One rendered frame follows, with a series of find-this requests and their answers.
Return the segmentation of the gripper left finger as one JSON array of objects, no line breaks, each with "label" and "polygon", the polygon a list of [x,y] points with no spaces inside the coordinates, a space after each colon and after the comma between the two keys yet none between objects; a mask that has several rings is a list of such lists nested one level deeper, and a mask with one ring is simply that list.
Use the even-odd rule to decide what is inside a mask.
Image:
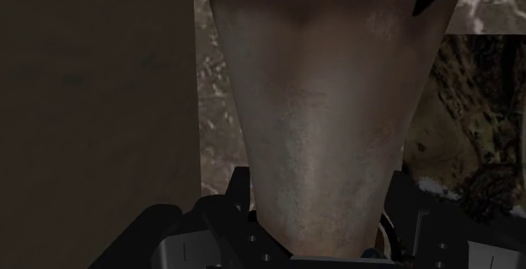
[{"label": "gripper left finger", "polygon": [[187,213],[144,209],[88,269],[293,269],[290,256],[250,219],[250,170],[234,170],[223,195]]}]

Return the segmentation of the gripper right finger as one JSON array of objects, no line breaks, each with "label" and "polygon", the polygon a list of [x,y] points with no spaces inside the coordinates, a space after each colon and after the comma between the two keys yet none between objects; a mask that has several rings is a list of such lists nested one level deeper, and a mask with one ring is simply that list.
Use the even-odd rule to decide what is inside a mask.
[{"label": "gripper right finger", "polygon": [[392,258],[410,256],[412,269],[526,269],[526,219],[477,223],[399,171],[393,174],[384,211],[396,233]]}]

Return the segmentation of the pale grey tapered cup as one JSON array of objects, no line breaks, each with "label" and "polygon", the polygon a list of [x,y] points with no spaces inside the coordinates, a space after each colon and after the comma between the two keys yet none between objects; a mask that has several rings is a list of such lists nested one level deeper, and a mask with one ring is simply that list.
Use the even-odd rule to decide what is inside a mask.
[{"label": "pale grey tapered cup", "polygon": [[209,0],[260,225],[296,256],[374,244],[458,0]]}]

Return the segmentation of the mottled brown black block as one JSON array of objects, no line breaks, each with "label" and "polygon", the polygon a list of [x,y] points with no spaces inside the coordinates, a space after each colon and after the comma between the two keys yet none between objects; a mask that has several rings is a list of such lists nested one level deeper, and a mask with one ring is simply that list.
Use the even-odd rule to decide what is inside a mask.
[{"label": "mottled brown black block", "polygon": [[446,35],[402,170],[478,222],[526,218],[526,35]]}]

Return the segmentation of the plain dark brown panel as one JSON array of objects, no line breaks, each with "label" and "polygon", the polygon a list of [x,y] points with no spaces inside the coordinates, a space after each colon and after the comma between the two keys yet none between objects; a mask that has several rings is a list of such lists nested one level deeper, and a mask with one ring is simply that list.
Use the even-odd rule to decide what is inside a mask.
[{"label": "plain dark brown panel", "polygon": [[200,194],[193,0],[0,0],[0,269],[88,269]]}]

